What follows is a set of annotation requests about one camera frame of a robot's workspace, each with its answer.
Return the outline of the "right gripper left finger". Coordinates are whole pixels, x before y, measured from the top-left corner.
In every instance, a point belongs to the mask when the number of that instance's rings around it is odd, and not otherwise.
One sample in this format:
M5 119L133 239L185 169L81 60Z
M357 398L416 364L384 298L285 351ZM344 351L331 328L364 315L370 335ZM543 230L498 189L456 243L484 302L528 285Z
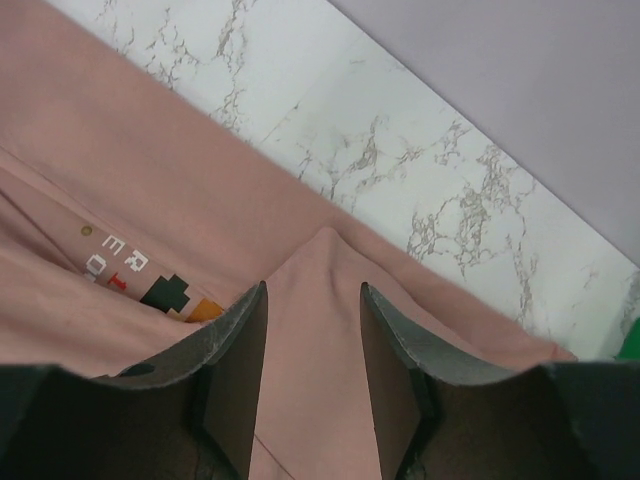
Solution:
M166 392L195 386L189 426L226 467L229 479L249 475L268 322L264 281L228 310L166 350L115 376L96 381L133 390Z

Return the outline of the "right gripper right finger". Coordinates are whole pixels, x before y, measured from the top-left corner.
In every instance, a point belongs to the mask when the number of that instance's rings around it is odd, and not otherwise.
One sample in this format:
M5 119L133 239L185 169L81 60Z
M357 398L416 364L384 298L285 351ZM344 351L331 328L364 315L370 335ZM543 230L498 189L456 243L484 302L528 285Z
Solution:
M383 478L544 478L515 371L421 327L369 284L360 325Z

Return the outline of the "pink t shirt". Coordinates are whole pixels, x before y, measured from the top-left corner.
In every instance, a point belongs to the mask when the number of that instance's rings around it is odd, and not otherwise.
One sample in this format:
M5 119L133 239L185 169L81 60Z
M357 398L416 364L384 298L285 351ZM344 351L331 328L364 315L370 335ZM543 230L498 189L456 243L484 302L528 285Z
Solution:
M526 385L542 479L580 474L557 344L420 266L42 1L1 5L1 475L229 479L166 392L96 381L264 281L246 479L385 479L361 287Z

